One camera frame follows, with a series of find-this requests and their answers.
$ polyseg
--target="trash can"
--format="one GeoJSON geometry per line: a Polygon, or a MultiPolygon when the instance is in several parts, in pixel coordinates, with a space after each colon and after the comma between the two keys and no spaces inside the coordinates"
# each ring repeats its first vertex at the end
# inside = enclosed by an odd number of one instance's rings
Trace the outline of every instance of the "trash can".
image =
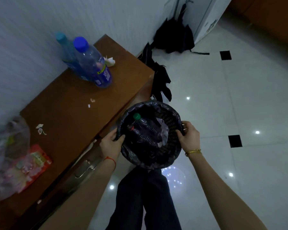
{"type": "Polygon", "coordinates": [[[178,129],[184,135],[183,125],[179,114],[163,102],[149,100],[133,105],[125,111],[117,126],[117,139],[121,135],[126,135],[121,152],[134,165],[148,170],[166,168],[172,165],[180,154],[181,145],[175,130],[178,129]],[[137,142],[133,133],[128,130],[128,125],[134,122],[135,113],[150,120],[163,119],[169,128],[167,144],[155,148],[137,142]]]}

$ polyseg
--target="bracelet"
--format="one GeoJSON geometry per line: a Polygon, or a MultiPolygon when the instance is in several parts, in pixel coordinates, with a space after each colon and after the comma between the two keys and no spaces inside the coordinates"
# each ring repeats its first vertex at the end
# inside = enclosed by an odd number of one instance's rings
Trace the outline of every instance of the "bracelet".
{"type": "Polygon", "coordinates": [[[188,156],[190,153],[194,153],[194,152],[202,154],[200,149],[196,149],[196,150],[193,150],[193,151],[185,152],[184,154],[185,154],[185,156],[188,156]]]}
{"type": "Polygon", "coordinates": [[[113,158],[110,158],[109,156],[107,156],[107,157],[104,159],[104,161],[105,161],[106,159],[110,159],[110,160],[114,161],[114,163],[115,163],[114,170],[115,170],[115,168],[116,168],[116,161],[115,161],[113,158]]]}

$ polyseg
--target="black square tile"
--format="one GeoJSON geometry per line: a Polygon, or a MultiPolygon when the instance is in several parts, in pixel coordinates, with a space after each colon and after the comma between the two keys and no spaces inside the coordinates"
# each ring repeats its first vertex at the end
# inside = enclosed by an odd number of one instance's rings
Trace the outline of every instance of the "black square tile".
{"type": "Polygon", "coordinates": [[[231,148],[242,147],[240,135],[229,135],[228,139],[231,148]]]}
{"type": "Polygon", "coordinates": [[[220,51],[222,60],[231,60],[232,56],[230,55],[230,51],[220,51]]]}

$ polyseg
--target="person's left arm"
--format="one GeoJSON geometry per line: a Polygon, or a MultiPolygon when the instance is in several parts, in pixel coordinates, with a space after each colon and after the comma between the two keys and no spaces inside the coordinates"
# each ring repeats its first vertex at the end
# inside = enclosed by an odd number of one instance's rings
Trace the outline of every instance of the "person's left arm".
{"type": "Polygon", "coordinates": [[[116,129],[111,131],[100,143],[104,158],[112,158],[115,162],[112,159],[102,161],[88,181],[73,193],[39,230],[86,230],[88,228],[115,169],[125,139],[125,136],[122,135],[117,141],[113,141],[115,137],[116,129]]]}

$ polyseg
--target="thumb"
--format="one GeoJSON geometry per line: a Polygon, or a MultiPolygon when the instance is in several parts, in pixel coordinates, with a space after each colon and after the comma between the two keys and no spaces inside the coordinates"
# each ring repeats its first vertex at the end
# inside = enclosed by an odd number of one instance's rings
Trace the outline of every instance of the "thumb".
{"type": "Polygon", "coordinates": [[[120,144],[123,144],[125,139],[125,135],[122,135],[121,137],[119,137],[119,139],[117,140],[117,142],[119,142],[120,144]]]}
{"type": "Polygon", "coordinates": [[[179,130],[175,130],[178,136],[179,141],[181,141],[183,139],[183,135],[179,130]]]}

